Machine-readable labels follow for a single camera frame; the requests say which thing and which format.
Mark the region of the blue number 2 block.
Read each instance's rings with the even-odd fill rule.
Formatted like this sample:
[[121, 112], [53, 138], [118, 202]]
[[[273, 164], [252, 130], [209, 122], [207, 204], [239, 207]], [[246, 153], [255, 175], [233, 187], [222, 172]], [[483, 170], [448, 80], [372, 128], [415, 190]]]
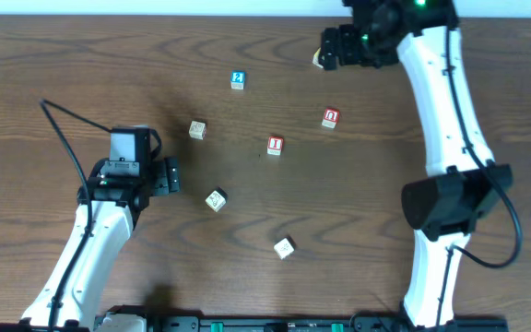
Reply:
[[246, 74], [243, 71], [232, 71], [230, 74], [230, 86], [232, 89], [243, 90]]

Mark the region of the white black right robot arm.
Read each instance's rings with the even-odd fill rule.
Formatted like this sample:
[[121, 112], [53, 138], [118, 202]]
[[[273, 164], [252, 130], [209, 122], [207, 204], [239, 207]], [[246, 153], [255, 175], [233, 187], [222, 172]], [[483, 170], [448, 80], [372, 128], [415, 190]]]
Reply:
[[322, 32], [314, 63], [328, 71], [402, 65], [418, 108], [427, 176], [401, 192], [414, 257], [399, 311], [355, 314], [348, 329], [504, 331], [502, 318], [458, 318], [453, 309], [457, 270], [471, 235], [496, 204], [508, 202], [513, 182], [510, 166], [496, 162], [475, 115], [454, 3], [370, 0], [349, 6], [351, 22]]

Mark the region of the red letter I block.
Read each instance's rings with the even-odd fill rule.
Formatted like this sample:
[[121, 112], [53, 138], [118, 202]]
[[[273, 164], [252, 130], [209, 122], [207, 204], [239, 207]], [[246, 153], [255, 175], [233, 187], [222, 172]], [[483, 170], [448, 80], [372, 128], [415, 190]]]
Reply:
[[267, 141], [266, 152], [269, 155], [279, 156], [283, 150], [284, 138], [279, 136], [270, 136]]

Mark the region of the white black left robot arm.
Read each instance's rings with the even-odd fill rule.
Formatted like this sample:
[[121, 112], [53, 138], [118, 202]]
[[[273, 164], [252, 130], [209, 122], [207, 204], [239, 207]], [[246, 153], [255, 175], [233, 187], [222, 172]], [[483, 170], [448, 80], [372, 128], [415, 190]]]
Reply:
[[0, 331], [94, 330], [101, 294], [140, 213], [180, 183], [175, 157], [97, 162], [77, 192], [74, 227], [53, 273], [20, 320], [0, 323]]

